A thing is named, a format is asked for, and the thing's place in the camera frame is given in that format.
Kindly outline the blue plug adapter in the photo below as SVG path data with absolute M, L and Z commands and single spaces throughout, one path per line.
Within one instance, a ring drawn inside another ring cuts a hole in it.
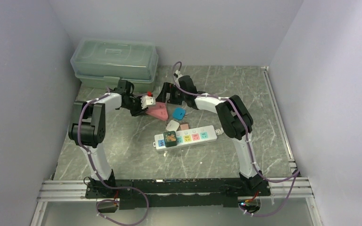
M 181 120 L 183 120 L 185 114 L 186 114 L 185 109 L 183 109 L 183 108 L 175 108 L 172 116 L 173 116 L 174 119 L 181 121 Z

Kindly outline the pink triangular power strip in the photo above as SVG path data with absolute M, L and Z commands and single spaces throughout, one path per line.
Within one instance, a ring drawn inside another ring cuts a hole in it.
M 146 114 L 162 121 L 167 121 L 169 118 L 166 104 L 162 102 L 157 102 L 155 106 L 149 106 Z

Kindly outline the dark green cube socket adapter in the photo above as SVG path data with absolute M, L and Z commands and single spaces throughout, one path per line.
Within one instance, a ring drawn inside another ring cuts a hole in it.
M 167 131 L 163 134 L 165 147 L 177 146 L 177 136 L 175 131 Z

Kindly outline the white multicolour power strip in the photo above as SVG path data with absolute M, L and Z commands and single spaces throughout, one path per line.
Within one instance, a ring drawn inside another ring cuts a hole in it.
M 201 145 L 217 140 L 218 135 L 215 132 L 214 126 L 204 126 L 188 130 L 176 131 L 177 146 L 165 147 L 164 133 L 154 135 L 153 147 L 158 151 L 168 151 L 175 148 L 184 148 L 191 145 Z

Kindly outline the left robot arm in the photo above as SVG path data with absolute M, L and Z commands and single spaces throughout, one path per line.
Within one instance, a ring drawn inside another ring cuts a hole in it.
M 112 197 L 117 190 L 114 171 L 109 166 L 103 140 L 106 136 L 106 117 L 113 110 L 129 110 L 131 116 L 144 114 L 156 102 L 150 92 L 135 95 L 134 84 L 120 80 L 117 87 L 108 89 L 100 97 L 73 104 L 68 126 L 68 137 L 83 151 L 91 171 L 90 183 L 98 182 L 98 192 Z

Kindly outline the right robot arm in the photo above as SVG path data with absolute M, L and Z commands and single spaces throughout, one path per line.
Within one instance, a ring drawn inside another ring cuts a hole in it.
M 225 134 L 231 138 L 239 159 L 241 190 L 253 195 L 263 181 L 251 144 L 253 118 L 238 95 L 218 97 L 198 91 L 189 75 L 179 76 L 174 83 L 165 82 L 156 101 L 181 105 L 217 114 Z

